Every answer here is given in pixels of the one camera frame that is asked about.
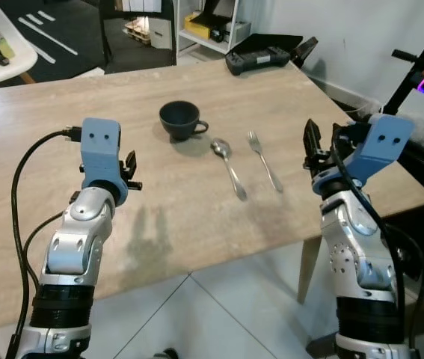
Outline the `silver metal fork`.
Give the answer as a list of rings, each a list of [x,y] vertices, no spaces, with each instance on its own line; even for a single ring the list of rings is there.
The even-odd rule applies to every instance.
[[[264,157],[264,153],[262,152],[262,143],[260,143],[260,139],[259,137],[257,137],[255,131],[249,131],[249,133],[247,134],[247,141],[251,150],[253,150],[253,152],[257,155],[259,155],[260,161],[262,161],[264,170],[266,171],[268,178],[271,181],[271,184],[273,185],[273,188],[276,189],[277,192],[280,192],[280,194],[282,194],[284,187],[283,185],[281,185],[280,179],[277,178],[277,175],[274,174],[274,171],[268,164],[266,157]]]

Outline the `dark ceramic cup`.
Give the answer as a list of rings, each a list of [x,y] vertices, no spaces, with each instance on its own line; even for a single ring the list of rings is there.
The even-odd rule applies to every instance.
[[[160,123],[172,141],[187,141],[208,131],[209,124],[200,120],[200,110],[187,100],[174,100],[159,110]]]

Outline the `silver metal spoon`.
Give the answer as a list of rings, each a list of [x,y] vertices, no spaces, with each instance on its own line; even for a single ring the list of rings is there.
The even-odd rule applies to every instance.
[[[212,143],[209,144],[209,147],[212,148],[212,152],[216,156],[222,158],[223,163],[225,164],[225,167],[229,172],[233,191],[236,193],[236,196],[238,196],[238,199],[241,201],[246,201],[248,199],[248,195],[245,191],[245,187],[243,187],[242,183],[238,178],[238,174],[236,174],[236,172],[233,170],[233,167],[230,162],[231,147],[229,146],[229,144],[225,140],[215,138],[214,140],[212,140]]]

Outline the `black handheld controller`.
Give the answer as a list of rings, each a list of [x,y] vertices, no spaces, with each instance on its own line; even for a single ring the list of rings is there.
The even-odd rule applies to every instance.
[[[292,55],[277,46],[268,46],[255,52],[229,52],[224,59],[229,72],[233,76],[240,76],[252,70],[286,66]]]

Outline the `wooden table leg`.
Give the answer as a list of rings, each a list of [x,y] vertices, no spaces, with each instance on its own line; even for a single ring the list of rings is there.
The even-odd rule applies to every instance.
[[[296,301],[298,304],[304,304],[307,300],[310,284],[314,278],[314,272],[317,261],[321,253],[321,237],[311,237],[304,240],[301,246],[300,270],[298,270],[298,294]]]

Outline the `black tripod stand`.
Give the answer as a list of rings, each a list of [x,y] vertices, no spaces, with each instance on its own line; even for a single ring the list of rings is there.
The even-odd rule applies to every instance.
[[[393,58],[398,58],[400,61],[409,61],[412,63],[412,68],[404,76],[402,82],[400,82],[399,88],[390,97],[386,105],[382,108],[381,112],[387,115],[396,115],[399,112],[399,107],[402,105],[407,96],[412,93],[413,89],[409,78],[413,72],[420,72],[424,70],[424,50],[419,55],[411,54],[410,52],[402,50],[393,50]]]

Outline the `small wooden pallet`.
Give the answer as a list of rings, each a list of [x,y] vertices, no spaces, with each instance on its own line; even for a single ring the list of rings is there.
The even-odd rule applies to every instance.
[[[146,17],[126,22],[123,33],[146,46],[151,45],[149,20]]]

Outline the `white shelf unit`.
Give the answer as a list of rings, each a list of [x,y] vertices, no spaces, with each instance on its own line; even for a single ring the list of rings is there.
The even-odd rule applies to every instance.
[[[171,0],[174,6],[175,50],[184,52],[204,46],[226,54],[255,30],[259,0]],[[190,13],[207,14],[214,23],[209,39],[183,31],[183,20]]]

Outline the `black rug with white stripes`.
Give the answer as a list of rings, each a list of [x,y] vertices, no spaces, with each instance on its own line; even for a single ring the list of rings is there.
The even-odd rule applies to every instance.
[[[125,20],[107,19],[99,23],[99,9],[93,1],[0,0],[0,9],[27,41],[55,59],[55,63],[44,57],[37,59],[28,71],[36,82],[63,81],[96,68],[102,69],[105,74],[119,74],[176,63],[173,50],[144,45],[123,33]],[[50,22],[41,17],[41,30],[76,50],[77,55],[72,55],[18,21],[18,18],[25,19],[28,13],[38,15],[40,10],[55,18],[54,22]]]

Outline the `yellow box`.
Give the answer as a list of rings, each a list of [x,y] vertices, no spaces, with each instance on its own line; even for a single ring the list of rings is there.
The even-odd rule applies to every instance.
[[[185,33],[200,37],[202,39],[209,39],[211,34],[211,28],[202,23],[195,22],[195,20],[201,15],[199,11],[194,11],[185,17],[183,20],[183,31]]]

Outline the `yellow green bottle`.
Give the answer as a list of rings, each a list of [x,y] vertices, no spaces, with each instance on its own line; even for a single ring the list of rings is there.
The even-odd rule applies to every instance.
[[[0,53],[3,54],[6,58],[16,57],[16,53],[13,51],[13,48],[10,47],[9,41],[4,37],[3,33],[0,32]]]

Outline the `black robot foot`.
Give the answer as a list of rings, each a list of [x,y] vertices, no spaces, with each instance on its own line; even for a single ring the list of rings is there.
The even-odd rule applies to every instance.
[[[149,359],[180,359],[178,352],[173,348],[164,349],[163,352],[155,353]]]

